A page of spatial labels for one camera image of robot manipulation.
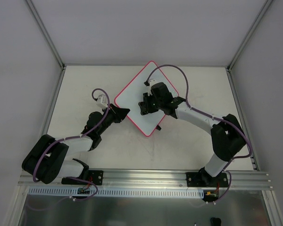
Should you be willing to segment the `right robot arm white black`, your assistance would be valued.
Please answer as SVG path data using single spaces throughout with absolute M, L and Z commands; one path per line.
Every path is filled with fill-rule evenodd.
M 141 115 L 162 111 L 165 115 L 189 122 L 211 136 L 213 155 L 209 162 L 196 174 L 197 185 L 213 186 L 219 175 L 248 143 L 237 118 L 228 114 L 217 118 L 188 105 L 186 99 L 174 97 L 166 84 L 153 79 L 146 81 L 148 91 L 139 103 Z

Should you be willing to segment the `black bone-shaped eraser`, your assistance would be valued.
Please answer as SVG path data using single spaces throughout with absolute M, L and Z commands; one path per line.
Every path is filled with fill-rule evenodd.
M 147 115 L 148 112 L 147 112 L 146 103 L 145 102 L 139 102 L 138 105 L 139 105 L 140 110 L 141 110 L 141 115 Z

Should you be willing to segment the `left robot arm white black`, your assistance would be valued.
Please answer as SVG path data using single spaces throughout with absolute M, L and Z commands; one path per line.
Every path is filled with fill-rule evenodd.
M 92 112 L 78 136 L 55 139 L 45 134 L 40 137 L 22 162 L 22 170 L 33 176 L 35 182 L 49 184 L 57 177 L 63 184 L 84 184 L 92 182 L 88 164 L 67 156 L 79 152 L 89 152 L 102 141 L 101 134 L 113 123 L 121 123 L 130 109 L 119 108 L 113 104 L 103 112 Z

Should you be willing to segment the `pink framed whiteboard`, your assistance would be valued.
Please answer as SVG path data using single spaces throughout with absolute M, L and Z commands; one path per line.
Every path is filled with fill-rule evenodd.
M 155 113 L 141 115 L 141 109 L 138 106 L 138 103 L 143 101 L 143 93 L 148 92 L 148 87 L 144 85 L 144 82 L 151 72 L 155 70 L 150 77 L 151 79 L 163 82 L 172 93 L 172 96 L 179 96 L 177 89 L 165 74 L 160 69 L 156 69 L 157 66 L 154 61 L 149 61 L 114 99 L 117 107 L 130 109 L 127 117 L 141 133 L 147 137 L 152 135 L 157 125 L 159 125 L 165 117 L 165 114 L 161 110 Z

